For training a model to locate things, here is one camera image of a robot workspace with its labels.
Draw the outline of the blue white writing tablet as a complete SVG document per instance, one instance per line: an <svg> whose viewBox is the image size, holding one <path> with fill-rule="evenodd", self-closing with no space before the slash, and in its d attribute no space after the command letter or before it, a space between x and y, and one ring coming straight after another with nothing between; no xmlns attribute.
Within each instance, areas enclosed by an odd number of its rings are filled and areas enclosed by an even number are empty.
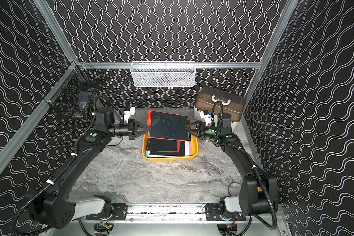
<svg viewBox="0 0 354 236"><path fill-rule="evenodd" d="M180 157L182 156L179 152L158 152L158 151L147 151L146 157L148 158L169 158L169 157Z"/></svg>

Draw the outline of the yellow storage tray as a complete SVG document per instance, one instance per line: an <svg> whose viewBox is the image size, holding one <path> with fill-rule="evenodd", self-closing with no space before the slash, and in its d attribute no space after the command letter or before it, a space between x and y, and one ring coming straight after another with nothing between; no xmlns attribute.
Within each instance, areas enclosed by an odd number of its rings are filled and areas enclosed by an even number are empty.
<svg viewBox="0 0 354 236"><path fill-rule="evenodd" d="M143 158L145 158L146 160L151 161L151 162L190 160L190 159L194 159L199 152L198 139L196 137L191 138L190 155L189 156L166 156L166 155L152 156L150 154L147 154L148 153L148 151L146 150L147 142L148 142L148 138L146 135L144 135L143 136L142 155L143 155Z"/></svg>

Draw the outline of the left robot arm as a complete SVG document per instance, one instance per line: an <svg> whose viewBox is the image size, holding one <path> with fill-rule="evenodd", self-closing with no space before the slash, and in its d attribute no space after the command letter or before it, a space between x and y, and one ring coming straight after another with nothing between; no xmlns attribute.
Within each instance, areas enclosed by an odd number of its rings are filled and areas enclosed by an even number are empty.
<svg viewBox="0 0 354 236"><path fill-rule="evenodd" d="M29 213L33 221L42 223L45 227L28 232L29 236L37 236L52 228L62 229L72 220L90 214L100 214L108 206L107 200L97 197L100 207L89 209L79 207L77 203L67 199L76 180L86 167L111 142L113 137L128 137L134 140L151 130L151 127L135 121L124 119L124 111L112 104L110 107L96 107L100 95L93 100L93 118L86 131L75 141L70 158L55 174L37 189L29 189L24 199L26 203L12 219L10 230L14 236L24 236L17 229L17 221L24 211Z"/></svg>

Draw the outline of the large red writing tablet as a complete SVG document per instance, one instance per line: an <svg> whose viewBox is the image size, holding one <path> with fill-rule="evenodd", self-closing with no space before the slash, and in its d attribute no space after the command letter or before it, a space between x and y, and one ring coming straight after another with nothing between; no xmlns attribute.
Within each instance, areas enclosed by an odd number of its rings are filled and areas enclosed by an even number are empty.
<svg viewBox="0 0 354 236"><path fill-rule="evenodd" d="M190 142L190 132L185 128L189 124L189 116L149 110L147 125L151 130L147 138Z"/></svg>

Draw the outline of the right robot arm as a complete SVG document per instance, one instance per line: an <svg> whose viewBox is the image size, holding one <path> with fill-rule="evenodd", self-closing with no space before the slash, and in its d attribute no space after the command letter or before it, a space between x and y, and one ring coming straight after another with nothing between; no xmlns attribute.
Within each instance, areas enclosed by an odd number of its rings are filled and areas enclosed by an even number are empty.
<svg viewBox="0 0 354 236"><path fill-rule="evenodd" d="M249 223L254 218L268 229L277 229L278 190L274 175L263 171L250 154L244 149L240 138L232 131L232 116L224 112L222 102L217 119L210 114L209 123L197 121L185 125L185 129L194 137L211 141L215 147L230 157L242 177L240 192L237 196L221 198L218 213L223 220L236 223L238 216L248 216Z"/></svg>

